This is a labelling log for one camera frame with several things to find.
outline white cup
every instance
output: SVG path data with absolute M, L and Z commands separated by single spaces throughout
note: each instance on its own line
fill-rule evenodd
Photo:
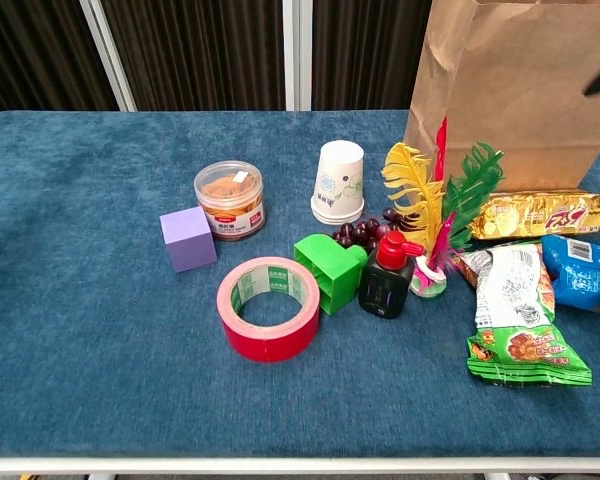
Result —
M 364 208 L 362 196 L 364 150 L 354 142 L 335 140 L 320 149 L 311 211 L 322 223 L 354 222 Z

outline curtain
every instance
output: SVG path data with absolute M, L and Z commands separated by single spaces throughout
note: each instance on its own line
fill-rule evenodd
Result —
M 77 0 L 0 0 L 7 109 L 118 109 Z
M 285 108 L 280 0 L 103 0 L 139 110 Z
M 313 108 L 408 108 L 430 8 L 431 0 L 313 0 Z

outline soy sauce bottle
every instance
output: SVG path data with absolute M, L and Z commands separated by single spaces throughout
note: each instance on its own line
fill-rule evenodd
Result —
M 400 315 L 407 298 L 414 262 L 424 247 L 408 242 L 397 231 L 385 234 L 362 269 L 358 302 L 369 313 L 382 318 Z

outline snack bag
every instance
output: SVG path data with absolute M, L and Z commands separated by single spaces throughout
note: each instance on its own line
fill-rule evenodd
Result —
M 591 370 L 553 325 L 553 289 L 539 245 L 462 254 L 459 267 L 476 286 L 472 374 L 504 384 L 591 385 Z
M 496 193 L 471 223 L 482 240 L 600 232 L 600 194 L 578 190 Z
M 549 235 L 542 249 L 556 301 L 600 313 L 600 245 Z

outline white table edge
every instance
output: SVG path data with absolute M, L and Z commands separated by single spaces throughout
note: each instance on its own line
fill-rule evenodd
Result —
M 0 474 L 319 475 L 400 473 L 600 473 L 597 457 L 94 458 L 0 457 Z

